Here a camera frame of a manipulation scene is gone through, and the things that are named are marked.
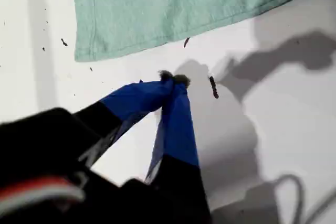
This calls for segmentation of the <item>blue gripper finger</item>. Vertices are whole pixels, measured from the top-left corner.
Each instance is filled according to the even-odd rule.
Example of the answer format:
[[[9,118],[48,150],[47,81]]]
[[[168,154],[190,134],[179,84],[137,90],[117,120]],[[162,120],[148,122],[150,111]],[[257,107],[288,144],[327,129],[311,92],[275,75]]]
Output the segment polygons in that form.
[[[91,167],[122,135],[149,113],[158,110],[171,95],[173,75],[160,71],[160,80],[131,83],[113,91],[75,116],[98,135],[78,161]]]
[[[210,223],[199,166],[187,88],[190,80],[172,78],[172,94],[163,103],[146,182],[155,193],[166,223]]]

